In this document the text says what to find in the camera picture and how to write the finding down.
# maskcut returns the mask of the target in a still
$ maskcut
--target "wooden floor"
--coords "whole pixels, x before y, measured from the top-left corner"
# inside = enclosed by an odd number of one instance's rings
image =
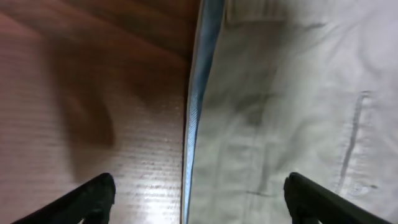
[[[111,223],[178,223],[199,0],[0,1],[0,217],[110,172]]]

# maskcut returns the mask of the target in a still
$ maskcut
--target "seam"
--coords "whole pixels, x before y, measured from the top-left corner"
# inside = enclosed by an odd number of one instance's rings
[[[343,187],[346,175],[347,175],[347,170],[348,170],[348,165],[349,165],[349,160],[351,159],[351,155],[353,154],[353,150],[355,148],[356,144],[356,138],[358,135],[358,129],[359,129],[359,119],[361,118],[361,112],[362,112],[362,106],[363,106],[363,101],[365,98],[369,98],[370,96],[370,91],[362,91],[359,98],[356,101],[356,106],[354,110],[354,117],[353,117],[353,122],[352,122],[352,130],[351,130],[351,136],[349,138],[349,144],[343,159],[343,165],[340,171],[340,179],[338,181],[338,187],[337,187],[337,194],[340,194],[341,189]]]

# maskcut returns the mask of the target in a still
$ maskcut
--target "white garment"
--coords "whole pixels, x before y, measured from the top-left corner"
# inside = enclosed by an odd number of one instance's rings
[[[290,223],[290,172],[398,222],[398,1],[319,2],[227,2],[189,224]]]

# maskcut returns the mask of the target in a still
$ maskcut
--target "wrinkled fabric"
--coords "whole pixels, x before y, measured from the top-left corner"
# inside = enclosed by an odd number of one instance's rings
[[[301,3],[227,1],[189,224],[290,223],[290,172],[398,222],[398,2]]]

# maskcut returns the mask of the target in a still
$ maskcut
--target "blue fabric trim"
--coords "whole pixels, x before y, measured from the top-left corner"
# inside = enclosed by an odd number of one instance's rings
[[[192,182],[193,158],[197,140],[198,122],[201,114],[203,95],[205,93],[207,80],[210,74],[213,54],[216,47],[218,33],[223,20],[224,0],[202,0],[203,17],[201,32],[198,41],[197,62],[193,73],[192,92],[188,115],[188,138],[187,138],[187,163],[185,173],[185,224],[188,223],[189,200]]]

